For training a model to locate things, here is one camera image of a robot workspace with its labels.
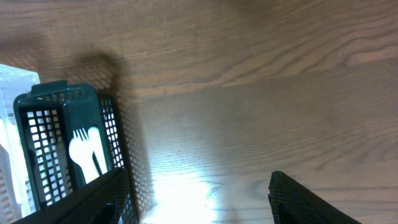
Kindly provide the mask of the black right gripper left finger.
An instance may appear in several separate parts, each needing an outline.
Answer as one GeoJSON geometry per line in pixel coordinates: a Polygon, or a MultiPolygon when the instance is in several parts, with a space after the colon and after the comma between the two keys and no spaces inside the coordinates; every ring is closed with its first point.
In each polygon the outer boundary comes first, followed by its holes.
{"type": "Polygon", "coordinates": [[[16,223],[118,223],[129,192],[127,170],[113,169],[82,189],[16,223]]]}

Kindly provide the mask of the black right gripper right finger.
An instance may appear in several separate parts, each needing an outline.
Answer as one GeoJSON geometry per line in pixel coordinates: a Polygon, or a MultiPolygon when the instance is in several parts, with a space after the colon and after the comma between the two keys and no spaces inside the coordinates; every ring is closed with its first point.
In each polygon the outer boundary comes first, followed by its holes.
{"type": "Polygon", "coordinates": [[[271,175],[268,199],[276,224],[359,224],[279,170],[271,175]]]}

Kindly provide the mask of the white plastic spoon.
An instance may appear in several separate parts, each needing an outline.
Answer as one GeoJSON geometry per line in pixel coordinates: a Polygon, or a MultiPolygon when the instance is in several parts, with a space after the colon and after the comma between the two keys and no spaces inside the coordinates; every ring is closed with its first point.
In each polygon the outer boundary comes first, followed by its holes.
{"type": "Polygon", "coordinates": [[[94,150],[88,140],[74,137],[70,141],[69,156],[82,169],[87,184],[100,176],[93,160],[93,154],[94,150]]]}

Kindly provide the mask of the white plastic fork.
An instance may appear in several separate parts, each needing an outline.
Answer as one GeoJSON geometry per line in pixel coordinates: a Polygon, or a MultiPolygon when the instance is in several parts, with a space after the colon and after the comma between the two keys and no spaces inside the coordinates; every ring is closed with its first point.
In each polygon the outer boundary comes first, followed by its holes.
{"type": "Polygon", "coordinates": [[[76,129],[73,131],[73,137],[79,141],[89,141],[89,137],[84,128],[76,129]]]}

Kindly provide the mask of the mint plastic fork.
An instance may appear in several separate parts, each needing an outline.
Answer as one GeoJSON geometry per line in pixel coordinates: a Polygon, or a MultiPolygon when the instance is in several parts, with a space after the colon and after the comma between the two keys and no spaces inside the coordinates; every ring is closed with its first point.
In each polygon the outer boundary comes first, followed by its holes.
{"type": "Polygon", "coordinates": [[[90,139],[90,143],[94,147],[94,154],[96,157],[96,160],[98,162],[100,171],[102,174],[107,173],[108,169],[106,166],[106,160],[104,157],[104,150],[101,142],[101,136],[99,129],[96,126],[90,127],[88,129],[88,136],[90,139]]]}

